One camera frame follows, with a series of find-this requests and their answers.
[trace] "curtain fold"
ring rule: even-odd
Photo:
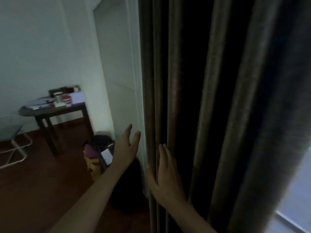
[[[263,232],[311,141],[310,0],[139,0],[146,144],[219,233]],[[151,232],[181,232],[151,193]]]

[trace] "dark wooden table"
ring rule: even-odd
[[[91,139],[94,135],[93,130],[92,130],[92,126],[91,126],[91,122],[90,122],[90,118],[89,115],[87,113],[87,109],[85,106],[85,103],[78,103],[78,104],[74,104],[70,107],[66,107],[66,106],[62,106],[62,107],[46,107],[46,108],[42,108],[42,109],[38,109],[38,110],[32,110],[29,109],[25,106],[21,107],[18,111],[18,114],[20,116],[24,116],[24,117],[34,117],[37,121],[38,126],[40,127],[46,142],[49,145],[49,148],[51,150],[51,152],[53,153],[53,155],[57,155],[58,151],[54,145],[54,142],[51,138],[51,135],[54,139],[58,139],[57,133],[55,131],[55,129],[53,128],[53,125],[51,123],[50,117],[54,117],[54,116],[58,116],[58,115],[62,115],[62,114],[67,114],[67,113],[71,113],[74,111],[82,111],[83,114],[83,118],[84,118],[84,122],[88,131],[88,136],[89,139]],[[45,119],[48,128],[45,127],[43,119]]]

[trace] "white door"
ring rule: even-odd
[[[94,18],[116,139],[130,123],[130,140],[140,130],[138,158],[145,167],[138,0],[102,0]]]

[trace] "table leg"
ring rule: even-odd
[[[57,133],[56,133],[56,131],[55,131],[55,129],[54,129],[52,123],[51,123],[50,118],[45,118],[45,121],[46,121],[46,123],[48,124],[48,128],[49,128],[50,133],[52,134],[52,137],[53,137],[55,140],[58,140]]]
[[[82,114],[83,114],[84,122],[87,128],[87,132],[89,134],[89,139],[91,140],[91,138],[94,136],[94,132],[93,132],[89,114],[87,113],[87,109],[85,105],[82,108]]]
[[[35,116],[35,119],[37,121],[37,124],[38,126],[40,127],[42,133],[43,133],[43,136],[46,140],[46,142],[48,143],[48,146],[52,152],[53,155],[58,155],[58,152],[57,152],[57,149],[56,147],[54,146],[54,143],[52,141],[52,138],[50,137],[49,135],[49,132],[47,131],[42,119],[38,118],[37,116]]]

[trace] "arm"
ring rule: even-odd
[[[175,219],[181,230],[185,233],[216,233],[216,231],[196,212],[188,203],[177,165],[169,149],[159,146],[160,164],[158,171],[158,183],[148,167],[146,177],[149,188],[155,199]]]
[[[50,229],[49,233],[91,233],[95,230],[115,184],[136,156],[140,132],[135,133],[133,142],[130,144],[131,128],[132,125],[129,125],[116,141],[113,161],[109,168]]]

